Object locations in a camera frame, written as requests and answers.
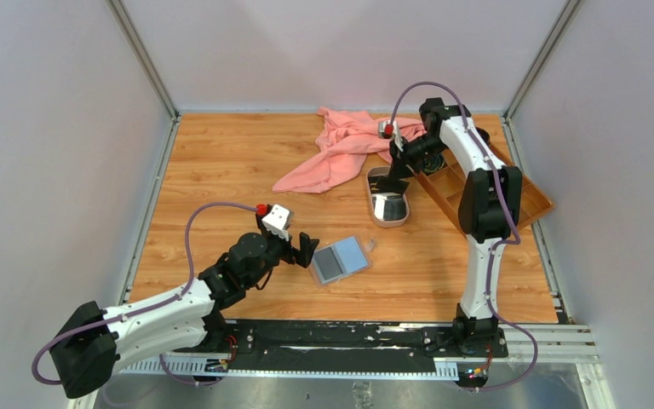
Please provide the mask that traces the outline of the pink card holder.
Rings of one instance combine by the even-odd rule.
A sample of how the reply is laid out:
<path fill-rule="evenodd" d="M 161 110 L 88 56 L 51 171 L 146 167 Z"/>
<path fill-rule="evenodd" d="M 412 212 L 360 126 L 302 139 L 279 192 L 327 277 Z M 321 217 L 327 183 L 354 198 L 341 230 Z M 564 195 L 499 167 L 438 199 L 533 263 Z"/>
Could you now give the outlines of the pink card holder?
<path fill-rule="evenodd" d="M 338 240 L 335 243 L 320 247 L 316 251 L 325 247 L 331 247 L 335 251 L 342 268 L 341 277 L 330 282 L 328 285 L 332 285 L 372 267 L 369 251 L 357 236 L 349 236 L 345 239 Z M 313 281 L 317 287 L 327 286 L 317 285 L 314 277 Z"/>

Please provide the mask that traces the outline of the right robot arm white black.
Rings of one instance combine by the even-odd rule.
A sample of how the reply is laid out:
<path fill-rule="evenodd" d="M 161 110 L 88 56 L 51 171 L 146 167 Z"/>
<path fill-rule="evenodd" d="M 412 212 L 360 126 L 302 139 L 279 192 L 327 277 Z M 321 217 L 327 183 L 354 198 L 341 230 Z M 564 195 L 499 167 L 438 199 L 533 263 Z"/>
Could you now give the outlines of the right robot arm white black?
<path fill-rule="evenodd" d="M 377 185 L 403 193 L 406 177 L 415 174 L 426 158 L 445 150 L 465 175 L 457 219 L 468 243 L 468 280 L 451 335 L 456 351 L 470 356 L 498 333 L 495 289 L 506 245 L 519 242 L 523 175 L 490 150 L 464 105 L 447 106 L 440 98 L 430 98 L 421 105 L 420 116 L 425 132 L 412 141 L 399 133 L 394 119 L 379 124 L 378 135 L 390 141 L 392 163 Z"/>

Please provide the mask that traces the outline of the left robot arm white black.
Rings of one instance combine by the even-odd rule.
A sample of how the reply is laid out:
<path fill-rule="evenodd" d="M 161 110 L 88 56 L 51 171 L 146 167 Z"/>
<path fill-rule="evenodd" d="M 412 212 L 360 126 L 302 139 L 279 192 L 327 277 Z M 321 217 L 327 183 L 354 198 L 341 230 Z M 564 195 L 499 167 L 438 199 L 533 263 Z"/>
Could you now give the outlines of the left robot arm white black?
<path fill-rule="evenodd" d="M 262 228 L 245 233 L 191 284 L 121 306 L 78 307 L 49 348 L 58 384 L 69 399 L 88 395 L 112 375 L 153 356 L 180 349 L 215 352 L 231 345 L 222 310 L 261 290 L 281 263 L 308 268 L 318 239 L 300 233 L 299 245 Z"/>

